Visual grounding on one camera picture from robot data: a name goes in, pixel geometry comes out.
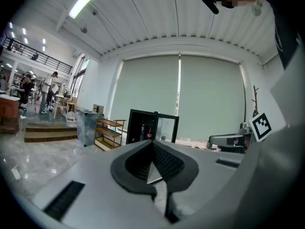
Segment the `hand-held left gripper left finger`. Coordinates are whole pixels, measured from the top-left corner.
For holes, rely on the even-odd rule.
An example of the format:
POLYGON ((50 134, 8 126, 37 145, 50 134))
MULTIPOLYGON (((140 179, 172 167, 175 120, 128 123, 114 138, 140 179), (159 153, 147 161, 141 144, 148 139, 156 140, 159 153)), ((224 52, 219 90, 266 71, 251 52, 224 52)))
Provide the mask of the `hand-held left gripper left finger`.
POLYGON ((65 172, 51 179, 33 197, 39 209, 45 209, 71 181, 84 187, 61 222, 75 229, 163 229, 166 218, 151 196, 127 192, 111 175, 111 163, 136 148, 128 144, 110 151, 81 158, 65 172))

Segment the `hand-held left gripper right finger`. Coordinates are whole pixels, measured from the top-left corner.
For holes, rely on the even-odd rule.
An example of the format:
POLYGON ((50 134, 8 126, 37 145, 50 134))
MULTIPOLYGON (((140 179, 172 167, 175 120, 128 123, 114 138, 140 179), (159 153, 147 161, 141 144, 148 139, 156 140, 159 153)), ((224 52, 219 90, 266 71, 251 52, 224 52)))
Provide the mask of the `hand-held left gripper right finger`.
POLYGON ((152 143, 153 163, 163 178, 164 212, 153 223, 234 223, 238 201, 227 188, 243 155, 218 153, 173 143, 152 143))

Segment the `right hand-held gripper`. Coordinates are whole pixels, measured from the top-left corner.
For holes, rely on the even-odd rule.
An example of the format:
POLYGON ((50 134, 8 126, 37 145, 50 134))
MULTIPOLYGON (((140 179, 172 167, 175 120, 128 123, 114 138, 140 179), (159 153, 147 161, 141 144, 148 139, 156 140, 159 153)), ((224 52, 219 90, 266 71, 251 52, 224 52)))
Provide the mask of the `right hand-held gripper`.
POLYGON ((248 123, 241 123, 237 134, 210 136, 207 148, 211 149, 215 145, 221 152, 245 154, 253 141, 263 141, 271 131, 272 128, 265 113, 259 114, 248 123))

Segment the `black mini fridge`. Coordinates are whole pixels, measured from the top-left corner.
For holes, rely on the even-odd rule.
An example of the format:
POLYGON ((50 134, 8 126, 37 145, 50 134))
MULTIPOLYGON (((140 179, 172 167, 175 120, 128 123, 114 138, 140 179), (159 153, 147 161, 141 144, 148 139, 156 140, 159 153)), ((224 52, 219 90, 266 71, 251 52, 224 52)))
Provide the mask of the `black mini fridge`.
POLYGON ((152 127, 152 140, 175 143, 179 124, 178 116, 132 109, 128 121, 126 144, 141 141, 142 124, 145 125, 144 140, 148 140, 147 133, 149 127, 152 127))

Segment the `pale green roller blind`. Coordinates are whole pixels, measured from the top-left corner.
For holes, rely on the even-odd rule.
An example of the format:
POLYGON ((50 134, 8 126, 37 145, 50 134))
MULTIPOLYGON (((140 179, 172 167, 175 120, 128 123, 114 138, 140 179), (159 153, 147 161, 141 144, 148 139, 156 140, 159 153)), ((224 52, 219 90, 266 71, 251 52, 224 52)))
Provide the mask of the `pale green roller blind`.
POLYGON ((235 134, 244 113, 244 83, 238 64, 181 57, 177 137, 207 141, 212 135, 235 134))
POLYGON ((126 120, 130 110, 175 115, 178 93, 178 55, 124 61, 116 85, 111 120, 126 120))

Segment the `wooden shelf rack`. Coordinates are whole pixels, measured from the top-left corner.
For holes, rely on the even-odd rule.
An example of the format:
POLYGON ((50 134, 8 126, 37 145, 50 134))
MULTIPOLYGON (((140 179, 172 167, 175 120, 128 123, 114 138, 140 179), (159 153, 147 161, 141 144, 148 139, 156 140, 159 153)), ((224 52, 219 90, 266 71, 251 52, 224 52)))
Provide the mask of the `wooden shelf rack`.
POLYGON ((126 120, 96 119, 94 145, 102 151, 121 147, 125 122, 126 120))

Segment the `wooden steps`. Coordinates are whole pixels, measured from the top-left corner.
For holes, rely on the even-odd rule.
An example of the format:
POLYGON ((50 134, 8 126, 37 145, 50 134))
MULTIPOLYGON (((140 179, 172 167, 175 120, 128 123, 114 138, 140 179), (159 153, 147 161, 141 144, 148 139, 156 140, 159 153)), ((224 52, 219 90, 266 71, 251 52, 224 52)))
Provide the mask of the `wooden steps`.
POLYGON ((77 138, 77 128, 65 125, 27 124, 25 143, 63 141, 77 138))

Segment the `large clear water jug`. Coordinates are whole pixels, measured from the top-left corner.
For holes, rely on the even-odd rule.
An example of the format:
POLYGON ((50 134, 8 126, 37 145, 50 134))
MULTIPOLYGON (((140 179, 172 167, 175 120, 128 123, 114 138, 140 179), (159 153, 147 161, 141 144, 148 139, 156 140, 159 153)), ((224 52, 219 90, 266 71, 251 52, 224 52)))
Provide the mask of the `large clear water jug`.
POLYGON ((71 128, 75 128, 77 126, 76 114, 73 110, 70 110, 66 115, 66 126, 71 128))

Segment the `white table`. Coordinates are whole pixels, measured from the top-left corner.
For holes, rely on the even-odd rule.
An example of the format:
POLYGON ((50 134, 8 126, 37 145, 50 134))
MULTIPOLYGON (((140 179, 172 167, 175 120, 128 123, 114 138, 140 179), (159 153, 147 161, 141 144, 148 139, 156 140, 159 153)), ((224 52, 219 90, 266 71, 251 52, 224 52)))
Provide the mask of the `white table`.
POLYGON ((54 108, 53 108, 53 112, 54 112, 53 119, 56 118, 56 115, 59 112, 58 111, 59 109, 60 109, 60 113, 67 114, 67 112, 69 110, 68 101, 69 101, 69 99, 64 97, 63 95, 58 95, 58 94, 55 95, 55 104, 54 104, 54 108))

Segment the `tall dark-framed window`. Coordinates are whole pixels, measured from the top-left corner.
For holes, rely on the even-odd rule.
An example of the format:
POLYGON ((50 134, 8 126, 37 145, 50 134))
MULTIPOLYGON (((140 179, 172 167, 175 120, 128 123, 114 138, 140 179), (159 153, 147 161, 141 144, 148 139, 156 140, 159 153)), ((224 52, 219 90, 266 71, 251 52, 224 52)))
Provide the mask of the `tall dark-framed window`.
POLYGON ((79 65, 76 69, 76 73, 74 74, 73 81, 71 84, 71 95, 72 97, 78 97, 82 80, 84 78, 84 74, 86 72, 87 66, 90 62, 90 58, 87 56, 82 56, 79 62, 79 65))

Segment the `black office chair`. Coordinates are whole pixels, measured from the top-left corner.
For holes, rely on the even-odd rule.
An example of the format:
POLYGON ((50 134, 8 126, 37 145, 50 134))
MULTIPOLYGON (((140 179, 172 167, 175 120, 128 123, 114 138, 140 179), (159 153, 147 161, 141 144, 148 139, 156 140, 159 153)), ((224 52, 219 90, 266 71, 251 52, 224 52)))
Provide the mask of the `black office chair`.
POLYGON ((20 100, 19 100, 19 109, 23 110, 24 112, 27 112, 27 108, 23 106, 23 104, 27 104, 29 95, 26 93, 20 94, 20 100))

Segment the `brown wooden counter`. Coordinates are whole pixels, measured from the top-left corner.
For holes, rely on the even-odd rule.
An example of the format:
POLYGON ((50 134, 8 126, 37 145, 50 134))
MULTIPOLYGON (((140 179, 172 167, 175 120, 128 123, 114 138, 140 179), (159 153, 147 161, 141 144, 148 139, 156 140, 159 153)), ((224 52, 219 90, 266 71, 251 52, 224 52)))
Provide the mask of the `brown wooden counter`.
POLYGON ((19 98, 0 94, 0 132, 19 130, 19 98))

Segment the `person's black printed t-shirt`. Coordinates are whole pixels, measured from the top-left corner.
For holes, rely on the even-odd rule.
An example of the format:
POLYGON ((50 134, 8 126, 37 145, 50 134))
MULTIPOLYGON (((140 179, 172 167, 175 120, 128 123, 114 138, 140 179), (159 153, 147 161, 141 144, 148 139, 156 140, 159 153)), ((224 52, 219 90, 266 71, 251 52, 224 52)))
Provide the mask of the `person's black printed t-shirt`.
POLYGON ((299 43, 301 22, 298 16, 303 0, 266 0, 274 13, 275 43, 277 51, 286 69, 299 43))

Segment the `white ceiling sensor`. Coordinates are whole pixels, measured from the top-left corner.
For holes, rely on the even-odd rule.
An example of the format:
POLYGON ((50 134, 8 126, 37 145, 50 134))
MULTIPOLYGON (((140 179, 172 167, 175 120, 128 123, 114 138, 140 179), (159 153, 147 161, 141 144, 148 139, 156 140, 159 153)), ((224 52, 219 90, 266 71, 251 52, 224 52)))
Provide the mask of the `white ceiling sensor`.
POLYGON ((263 3, 260 0, 257 0, 252 4, 251 11, 255 17, 258 17, 261 15, 262 6, 263 6, 263 3))

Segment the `black metal railing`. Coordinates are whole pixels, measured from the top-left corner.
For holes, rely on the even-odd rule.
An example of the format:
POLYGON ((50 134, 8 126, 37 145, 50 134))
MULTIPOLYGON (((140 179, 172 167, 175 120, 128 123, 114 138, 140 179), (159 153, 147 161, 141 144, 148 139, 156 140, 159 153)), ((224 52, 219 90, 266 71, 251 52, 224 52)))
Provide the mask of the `black metal railing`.
POLYGON ((67 74, 70 74, 72 72, 72 67, 70 65, 65 64, 53 57, 50 57, 38 50, 35 50, 23 43, 17 42, 14 39, 8 37, 2 38, 0 39, 0 45, 8 51, 14 52, 18 55, 22 55, 26 58, 42 63, 43 65, 46 65, 58 71, 62 71, 67 74))

